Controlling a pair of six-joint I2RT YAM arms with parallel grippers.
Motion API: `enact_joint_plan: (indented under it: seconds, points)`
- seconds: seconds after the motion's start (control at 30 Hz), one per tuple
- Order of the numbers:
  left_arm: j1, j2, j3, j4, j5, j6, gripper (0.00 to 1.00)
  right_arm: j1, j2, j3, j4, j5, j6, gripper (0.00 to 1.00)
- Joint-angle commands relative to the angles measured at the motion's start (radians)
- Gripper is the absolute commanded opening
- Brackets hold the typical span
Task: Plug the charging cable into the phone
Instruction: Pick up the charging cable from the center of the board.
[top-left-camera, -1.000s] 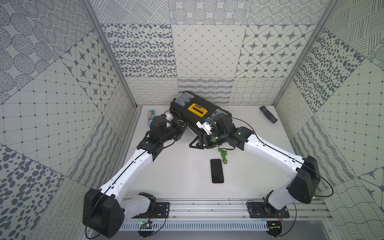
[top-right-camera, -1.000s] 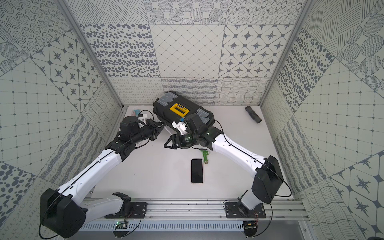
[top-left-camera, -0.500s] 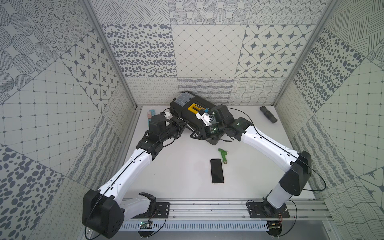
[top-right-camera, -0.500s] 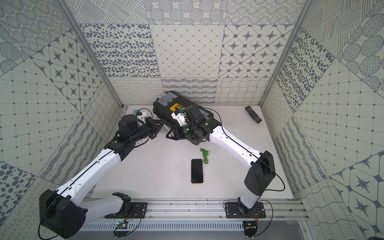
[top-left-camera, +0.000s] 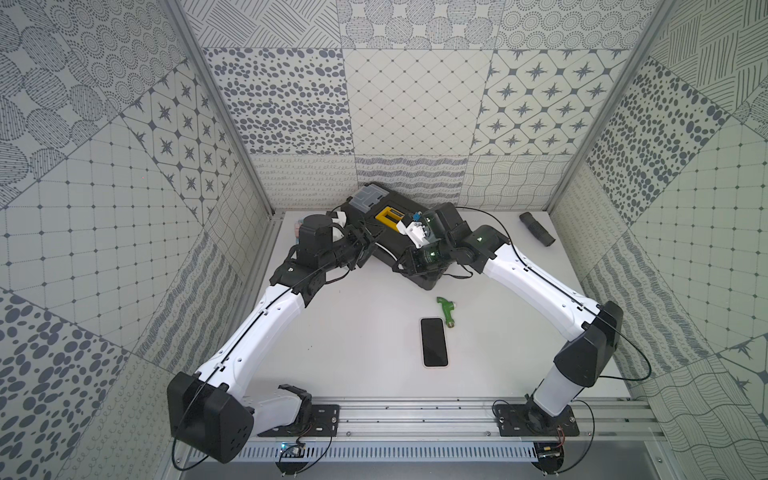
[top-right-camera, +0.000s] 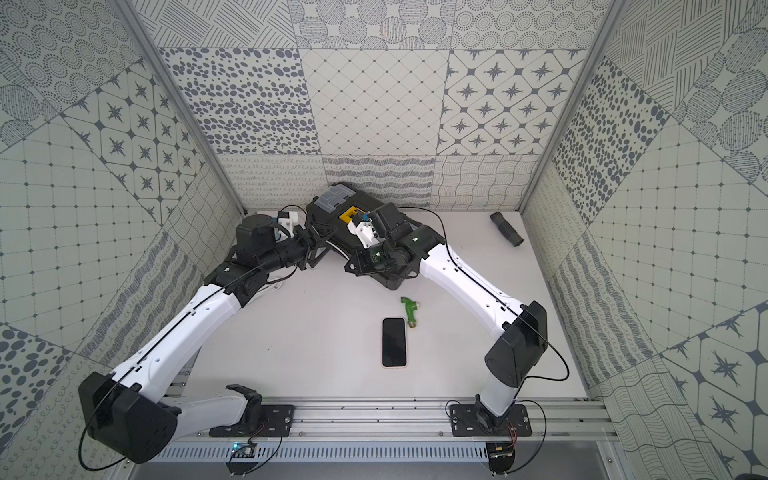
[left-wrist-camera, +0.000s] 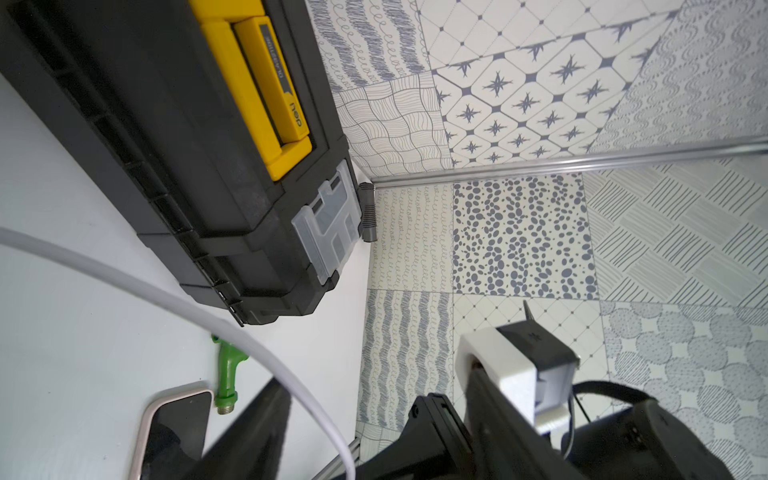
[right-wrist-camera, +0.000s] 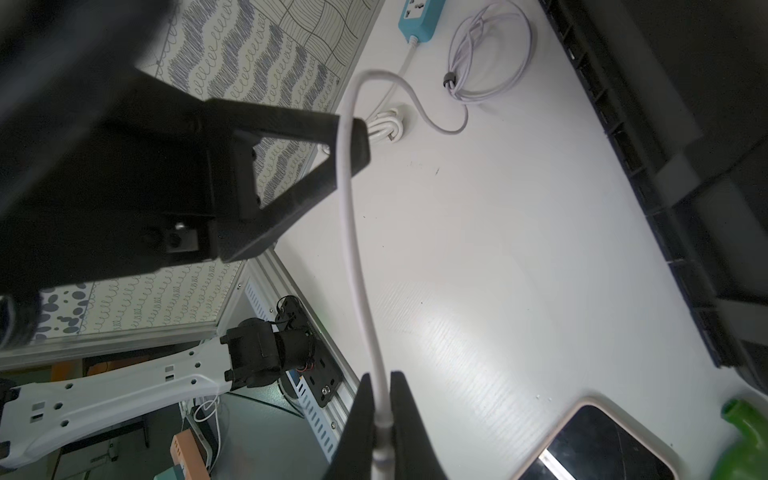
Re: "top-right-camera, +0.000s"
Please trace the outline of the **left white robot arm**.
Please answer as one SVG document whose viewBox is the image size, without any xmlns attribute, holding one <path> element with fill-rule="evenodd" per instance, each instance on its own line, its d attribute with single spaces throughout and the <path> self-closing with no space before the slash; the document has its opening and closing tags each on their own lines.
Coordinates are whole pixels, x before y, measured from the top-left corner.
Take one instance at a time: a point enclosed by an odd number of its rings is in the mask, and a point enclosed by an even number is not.
<svg viewBox="0 0 768 480">
<path fill-rule="evenodd" d="M 287 218 L 246 217 L 225 260 L 180 312 L 109 374 L 93 372 L 80 384 L 84 437 L 124 459 L 145 463 L 169 443 L 205 429 L 245 435 L 263 430 L 262 397 L 243 385 L 229 384 L 208 398 L 168 400 L 165 395 L 207 339 L 272 284 L 271 273 L 319 262 L 317 251 L 334 236 L 335 227 L 288 224 Z"/>
</svg>

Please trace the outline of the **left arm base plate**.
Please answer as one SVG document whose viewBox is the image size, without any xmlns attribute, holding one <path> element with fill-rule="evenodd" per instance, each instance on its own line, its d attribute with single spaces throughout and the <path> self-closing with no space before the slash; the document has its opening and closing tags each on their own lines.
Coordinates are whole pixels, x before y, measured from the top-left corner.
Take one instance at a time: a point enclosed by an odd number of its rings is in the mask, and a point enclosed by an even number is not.
<svg viewBox="0 0 768 480">
<path fill-rule="evenodd" d="M 237 423 L 211 428 L 209 436 L 214 438 L 288 437 L 295 410 L 295 405 L 288 404 L 247 407 Z"/>
</svg>

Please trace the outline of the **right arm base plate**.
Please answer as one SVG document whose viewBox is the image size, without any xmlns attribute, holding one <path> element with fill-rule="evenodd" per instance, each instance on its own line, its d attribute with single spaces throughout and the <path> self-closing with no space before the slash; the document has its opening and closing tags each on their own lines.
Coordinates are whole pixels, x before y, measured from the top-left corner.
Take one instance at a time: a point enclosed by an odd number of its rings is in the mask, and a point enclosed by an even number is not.
<svg viewBox="0 0 768 480">
<path fill-rule="evenodd" d="M 454 437 L 530 437 L 532 428 L 525 406 L 512 405 L 496 417 L 481 404 L 448 403 L 447 415 Z"/>
</svg>

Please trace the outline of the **black smartphone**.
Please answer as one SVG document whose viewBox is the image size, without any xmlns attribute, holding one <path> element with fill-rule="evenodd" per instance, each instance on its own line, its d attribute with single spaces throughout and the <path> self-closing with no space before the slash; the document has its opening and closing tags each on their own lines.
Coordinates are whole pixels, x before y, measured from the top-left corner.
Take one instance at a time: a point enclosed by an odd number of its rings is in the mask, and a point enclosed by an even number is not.
<svg viewBox="0 0 768 480">
<path fill-rule="evenodd" d="M 406 323 L 403 318 L 382 321 L 382 366 L 401 368 L 407 365 Z"/>
</svg>

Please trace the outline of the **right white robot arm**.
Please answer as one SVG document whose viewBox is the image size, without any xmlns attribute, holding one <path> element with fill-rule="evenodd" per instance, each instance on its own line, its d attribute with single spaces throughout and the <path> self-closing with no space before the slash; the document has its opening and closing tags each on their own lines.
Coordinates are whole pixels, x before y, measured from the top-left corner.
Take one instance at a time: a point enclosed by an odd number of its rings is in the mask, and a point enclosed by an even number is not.
<svg viewBox="0 0 768 480">
<path fill-rule="evenodd" d="M 477 412 L 494 421 L 506 416 L 525 378 L 547 350 L 546 311 L 505 294 L 462 263 L 446 238 L 415 222 L 393 204 L 344 215 L 354 238 L 346 269 L 357 276 L 405 277 L 416 273 L 469 310 L 494 340 L 484 357 L 489 370 Z"/>
</svg>

